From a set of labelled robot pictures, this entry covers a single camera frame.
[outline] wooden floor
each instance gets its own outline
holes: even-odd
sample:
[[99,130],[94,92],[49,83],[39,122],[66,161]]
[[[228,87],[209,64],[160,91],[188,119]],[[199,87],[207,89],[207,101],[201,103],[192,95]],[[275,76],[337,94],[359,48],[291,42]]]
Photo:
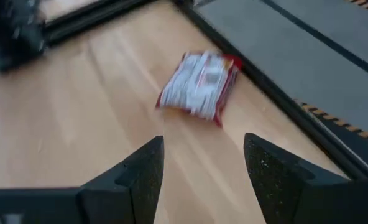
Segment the wooden floor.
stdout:
[[183,53],[209,49],[185,17],[158,1],[0,77],[0,187],[81,185],[161,134],[155,223],[265,223],[244,163],[246,132],[343,175],[243,75],[223,129],[155,110]]

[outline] snack bag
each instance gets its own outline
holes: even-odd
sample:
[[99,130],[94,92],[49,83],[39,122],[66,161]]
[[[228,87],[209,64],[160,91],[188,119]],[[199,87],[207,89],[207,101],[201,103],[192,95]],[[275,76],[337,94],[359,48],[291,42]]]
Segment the snack bag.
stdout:
[[219,127],[242,62],[233,55],[186,53],[158,97],[157,108],[179,108]]

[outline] red and white package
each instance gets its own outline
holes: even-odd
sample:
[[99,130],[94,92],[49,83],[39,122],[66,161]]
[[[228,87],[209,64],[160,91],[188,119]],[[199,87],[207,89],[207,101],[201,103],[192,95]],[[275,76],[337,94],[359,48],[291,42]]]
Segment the red and white package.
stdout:
[[156,107],[179,108],[221,127],[221,112],[241,67],[241,61],[233,55],[186,53]]

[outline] black metal frame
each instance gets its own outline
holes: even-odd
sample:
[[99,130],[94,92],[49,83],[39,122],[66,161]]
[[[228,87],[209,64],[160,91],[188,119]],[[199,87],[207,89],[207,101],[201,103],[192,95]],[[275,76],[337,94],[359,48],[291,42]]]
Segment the black metal frame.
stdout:
[[[153,0],[99,0],[46,23],[44,35],[48,39],[49,45],[55,46],[80,32],[150,2]],[[244,74],[266,93],[350,178],[355,180],[368,179],[368,165],[303,111],[263,71],[241,54],[218,31],[214,30],[194,10],[191,1],[173,0],[173,2],[223,52],[239,56],[244,62]]]

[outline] yellow stripe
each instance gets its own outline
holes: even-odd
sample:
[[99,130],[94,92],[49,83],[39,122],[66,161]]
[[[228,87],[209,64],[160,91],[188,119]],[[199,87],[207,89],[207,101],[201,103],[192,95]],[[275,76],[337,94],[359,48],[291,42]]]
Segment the yellow stripe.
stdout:
[[323,116],[323,118],[324,119],[327,119],[327,120],[331,120],[331,119],[334,119],[334,118],[336,118],[335,116],[332,116],[332,115],[325,115],[325,116]]
[[304,109],[304,110],[309,110],[309,109],[313,109],[313,108],[315,108],[315,106],[313,106],[313,105],[308,105],[308,104],[305,104],[305,105],[303,105],[302,107],[303,107],[303,109]]
[[347,128],[347,130],[349,130],[349,131],[357,131],[357,130],[359,130],[359,128],[357,128],[357,127],[355,127],[355,126],[348,126],[348,127],[346,127]]
[[366,0],[358,0],[358,1],[354,2],[354,4],[360,5],[364,2],[366,2]]
[[325,113],[325,111],[318,109],[316,111],[313,111],[313,113],[314,114],[323,114],[323,113]]
[[364,138],[368,138],[368,132],[367,131],[363,131],[361,133],[358,133],[359,136],[364,137]]
[[343,120],[335,121],[335,123],[336,123],[338,126],[343,126],[343,125],[345,125],[345,124],[346,124],[346,122],[345,122],[345,121],[343,121]]
[[366,3],[365,5],[363,5],[362,7],[367,8],[368,7],[368,3]]

